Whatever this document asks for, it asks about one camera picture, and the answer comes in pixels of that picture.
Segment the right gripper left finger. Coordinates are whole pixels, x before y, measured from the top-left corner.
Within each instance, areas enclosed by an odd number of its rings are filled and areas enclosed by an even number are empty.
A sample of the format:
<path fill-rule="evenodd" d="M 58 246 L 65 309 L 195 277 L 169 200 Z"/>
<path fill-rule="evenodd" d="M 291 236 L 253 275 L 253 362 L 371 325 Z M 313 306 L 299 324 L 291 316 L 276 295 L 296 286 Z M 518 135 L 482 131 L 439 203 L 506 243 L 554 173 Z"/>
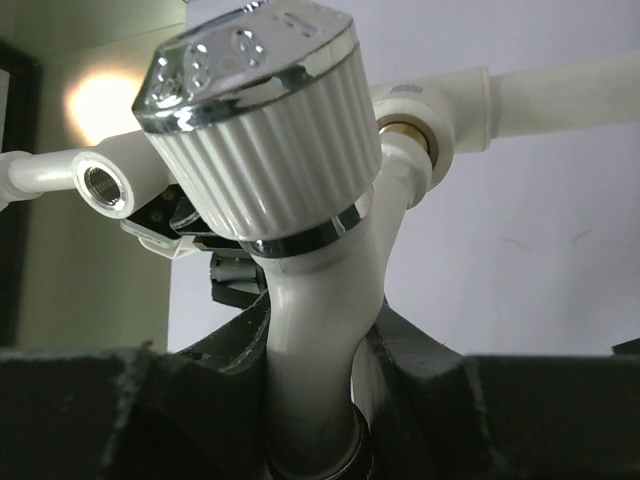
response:
<path fill-rule="evenodd" d="M 3 351 L 5 479 L 257 479 L 269 299 L 170 354 Z"/>

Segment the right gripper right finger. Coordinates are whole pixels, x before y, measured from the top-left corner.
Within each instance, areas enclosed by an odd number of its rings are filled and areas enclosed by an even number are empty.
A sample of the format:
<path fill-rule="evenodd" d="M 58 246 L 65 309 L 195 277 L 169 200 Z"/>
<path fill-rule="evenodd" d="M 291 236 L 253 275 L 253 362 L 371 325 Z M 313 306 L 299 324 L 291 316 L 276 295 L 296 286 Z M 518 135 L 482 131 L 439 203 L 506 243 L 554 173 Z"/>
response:
<path fill-rule="evenodd" d="M 355 400 L 375 479 L 635 479 L 635 355 L 462 355 L 383 306 Z"/>

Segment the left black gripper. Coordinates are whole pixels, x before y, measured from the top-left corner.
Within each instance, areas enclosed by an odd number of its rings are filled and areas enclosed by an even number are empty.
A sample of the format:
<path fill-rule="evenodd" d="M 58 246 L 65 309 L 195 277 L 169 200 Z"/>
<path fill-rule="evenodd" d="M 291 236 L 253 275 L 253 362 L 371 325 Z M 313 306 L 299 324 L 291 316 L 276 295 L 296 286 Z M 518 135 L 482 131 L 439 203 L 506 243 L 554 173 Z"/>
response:
<path fill-rule="evenodd" d="M 173 205 L 175 209 L 170 214 L 170 225 L 177 233 L 205 232 L 214 236 L 210 249 L 197 252 L 211 255 L 209 279 L 214 302 L 245 310 L 266 291 L 266 277 L 262 268 L 238 242 L 213 233 L 179 185 L 168 186 L 148 204 Z"/>

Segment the white PVC pipe frame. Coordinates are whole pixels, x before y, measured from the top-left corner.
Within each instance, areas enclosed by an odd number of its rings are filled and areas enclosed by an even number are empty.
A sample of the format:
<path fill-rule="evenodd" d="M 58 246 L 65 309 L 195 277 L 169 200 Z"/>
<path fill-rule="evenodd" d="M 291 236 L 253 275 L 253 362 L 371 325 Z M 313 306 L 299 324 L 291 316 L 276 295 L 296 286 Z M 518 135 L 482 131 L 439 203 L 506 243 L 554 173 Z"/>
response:
<path fill-rule="evenodd" d="M 87 194 L 84 173 L 111 178 L 114 205 L 101 215 L 124 219 L 166 187 L 179 185 L 213 229 L 246 238 L 300 230 L 354 204 L 382 164 L 383 129 L 413 124 L 429 150 L 420 157 L 417 192 L 442 181 L 457 154 L 481 152 L 499 138 L 635 122 L 639 118 L 637 53 L 547 69 L 490 75 L 483 68 L 416 84 L 366 90 L 341 67 L 306 90 L 242 115 L 196 125 L 130 132 L 82 150 L 1 157 L 1 202 L 46 192 Z M 260 227 L 266 220 L 267 226 Z"/>

